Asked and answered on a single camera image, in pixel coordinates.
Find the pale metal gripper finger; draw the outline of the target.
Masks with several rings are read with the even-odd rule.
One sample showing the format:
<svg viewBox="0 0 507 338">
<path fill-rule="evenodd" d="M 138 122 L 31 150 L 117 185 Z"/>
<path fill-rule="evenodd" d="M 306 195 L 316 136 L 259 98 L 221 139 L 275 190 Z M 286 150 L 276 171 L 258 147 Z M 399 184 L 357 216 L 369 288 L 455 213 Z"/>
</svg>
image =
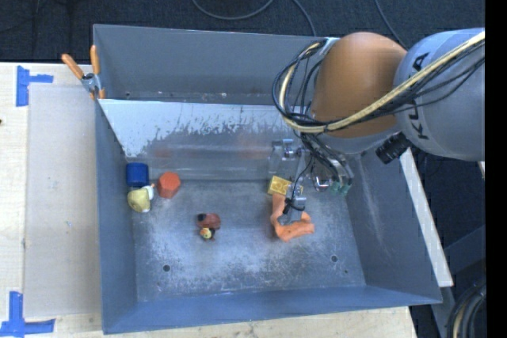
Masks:
<svg viewBox="0 0 507 338">
<path fill-rule="evenodd" d="M 294 139 L 274 141 L 270 154 L 270 174 L 297 175 L 302 160 L 302 148 Z"/>
<path fill-rule="evenodd" d="M 282 214 L 277 220 L 282 226 L 290 225 L 302 219 L 303 212 L 306 209 L 307 197 L 303 194 L 303 186 L 299 183 L 292 183 L 282 204 Z"/>
</svg>

